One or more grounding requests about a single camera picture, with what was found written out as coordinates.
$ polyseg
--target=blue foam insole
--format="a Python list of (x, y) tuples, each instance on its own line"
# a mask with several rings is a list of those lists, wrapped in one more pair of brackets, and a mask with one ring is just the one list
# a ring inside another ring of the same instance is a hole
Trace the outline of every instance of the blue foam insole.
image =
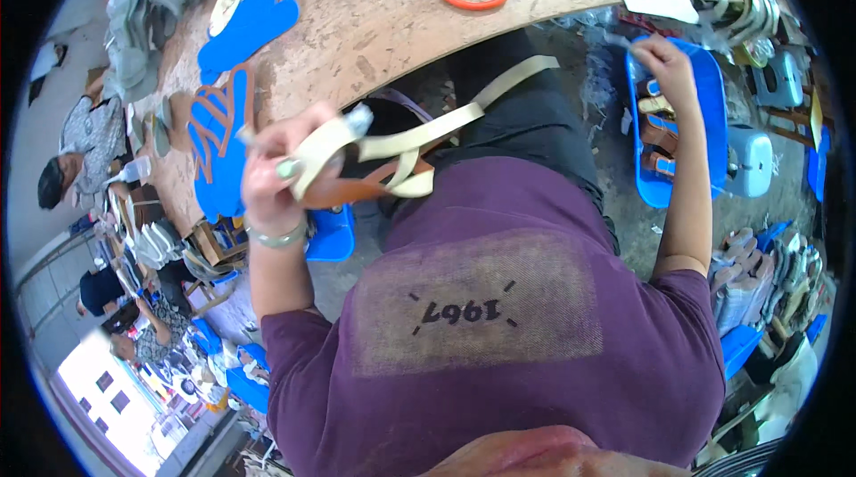
[(199, 80), (202, 82), (203, 85), (213, 85), (217, 82), (217, 79), (220, 77), (221, 74), (222, 72), (214, 72), (212, 70), (202, 69), (202, 71), (199, 73)]
[[(245, 71), (239, 70), (233, 77), (235, 78), (233, 81), (235, 115), (230, 140), (226, 147), (226, 155), (221, 158), (218, 157), (214, 144), (204, 140), (192, 124), (187, 125), (187, 131), (197, 153), (200, 156), (205, 155), (203, 145), (207, 145), (210, 150), (211, 183), (207, 183), (205, 177), (200, 173), (199, 178), (193, 184), (196, 201), (203, 214), (206, 215), (206, 220), (210, 223), (216, 223), (219, 215), (239, 217), (244, 213), (244, 205), (241, 201), (241, 178), (243, 177), (244, 164), (247, 161), (247, 148), (235, 134), (246, 120), (244, 119), (244, 104), (247, 99), (247, 74)], [(223, 113), (226, 112), (225, 105), (221, 104), (215, 95), (208, 95), (207, 97), (214, 107)], [(194, 103), (191, 106), (191, 113), (199, 124), (209, 129), (218, 139), (222, 140), (225, 137), (225, 128), (201, 104)]]
[(264, 8), (265, 1), (243, 0), (223, 31), (202, 46), (197, 61), (203, 73), (231, 70), (294, 26), (300, 15), (296, 1), (283, 0)]

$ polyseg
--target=stool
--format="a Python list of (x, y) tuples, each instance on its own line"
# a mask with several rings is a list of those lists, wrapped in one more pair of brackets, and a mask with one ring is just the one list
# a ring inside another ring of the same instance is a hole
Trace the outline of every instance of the stool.
[(725, 190), (747, 198), (766, 193), (773, 173), (773, 146), (767, 134), (745, 124), (733, 124), (728, 127), (728, 145), (737, 155), (737, 170)]

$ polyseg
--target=wooden table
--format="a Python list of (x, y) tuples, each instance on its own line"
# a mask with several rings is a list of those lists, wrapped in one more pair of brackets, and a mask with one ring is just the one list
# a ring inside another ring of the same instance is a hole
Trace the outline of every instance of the wooden table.
[[(207, 42), (217, 0), (188, 10), (166, 44), (156, 92), (135, 104), (155, 111), (171, 96), (173, 150), (154, 160), (150, 182), (167, 216), (187, 236), (202, 212), (193, 194), (195, 170), (185, 128), (199, 86), (196, 56)], [(508, 0), (496, 10), (466, 12), (441, 0), (297, 0), (300, 21), (259, 50), (250, 63), (260, 89), (259, 125), (287, 118), (315, 101), (344, 107), (420, 66), (467, 45), (570, 12), (621, 0)], [(147, 142), (142, 153), (152, 155)]]

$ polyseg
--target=blue plastic tray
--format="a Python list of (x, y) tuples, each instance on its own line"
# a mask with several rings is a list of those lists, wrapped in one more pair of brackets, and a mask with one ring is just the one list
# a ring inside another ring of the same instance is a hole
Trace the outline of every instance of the blue plastic tray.
[[(646, 35), (634, 40), (641, 41)], [(711, 198), (716, 198), (725, 187), (728, 174), (728, 115), (725, 110), (725, 87), (722, 84), (722, 72), (713, 55), (701, 46), (669, 38), (681, 52), (689, 55), (692, 72), (695, 74), (696, 88), (699, 92), (701, 113), (704, 117), (704, 130), (707, 133), (707, 160), (711, 169)], [(672, 197), (672, 183), (657, 173), (641, 166), (644, 146), (639, 139), (638, 112), (636, 110), (636, 85), (633, 80), (631, 64), (646, 72), (629, 52), (625, 66), (627, 86), (630, 91), (630, 112), (634, 116), (634, 167), (636, 169), (636, 190), (642, 200), (651, 207), (668, 207)]]
[(309, 240), (306, 249), (308, 261), (344, 261), (354, 253), (354, 212), (350, 204), (334, 214), (330, 210), (309, 212), (315, 219), (317, 233)]

